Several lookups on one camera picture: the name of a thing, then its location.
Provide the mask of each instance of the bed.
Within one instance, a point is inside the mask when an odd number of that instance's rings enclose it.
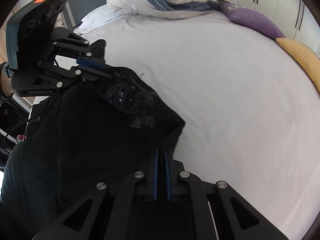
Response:
[[[66,27],[105,3],[69,0]],[[289,239],[306,235],[320,210],[320,96],[281,47],[220,11],[131,15],[82,37],[105,39],[106,63],[133,69],[186,121],[174,152],[186,170],[227,181]]]

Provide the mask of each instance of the camera lens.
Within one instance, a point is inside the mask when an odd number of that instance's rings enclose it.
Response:
[[[32,32],[35,25],[36,25],[35,20],[32,20],[31,22],[29,22],[27,26],[24,28],[23,37],[27,37]]]
[[[51,15],[51,12],[52,12],[52,7],[49,7],[47,9],[45,9],[44,12],[42,13],[42,15],[40,16],[39,24],[42,24],[47,19],[49,19],[50,15]]]

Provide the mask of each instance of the patterned fabric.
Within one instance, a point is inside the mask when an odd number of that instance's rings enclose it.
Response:
[[[6,62],[0,64],[0,94],[5,99],[8,99],[8,98],[12,97],[14,91],[13,91],[13,89],[11,87],[10,79],[2,71],[2,68],[3,68],[5,63]]]

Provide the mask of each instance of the yellow cushion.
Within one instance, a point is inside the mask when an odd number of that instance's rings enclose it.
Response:
[[[276,41],[299,63],[320,92],[320,59],[317,55],[298,41],[286,38],[276,38]]]

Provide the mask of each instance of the metal screw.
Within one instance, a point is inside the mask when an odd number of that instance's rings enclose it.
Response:
[[[120,102],[123,101],[123,96],[124,96],[123,91],[119,92],[119,101],[120,101]]]
[[[134,173],[134,176],[139,179],[139,178],[142,178],[144,176],[144,173],[142,171],[136,171]]]
[[[105,184],[104,182],[100,182],[97,184],[98,190],[104,190],[106,187],[107,187],[107,184]]]
[[[219,181],[217,185],[219,188],[226,188],[228,186],[228,184],[223,180]]]
[[[182,172],[180,172],[180,176],[183,177],[183,178],[187,178],[187,177],[190,176],[190,173],[187,172],[187,171],[182,171]]]

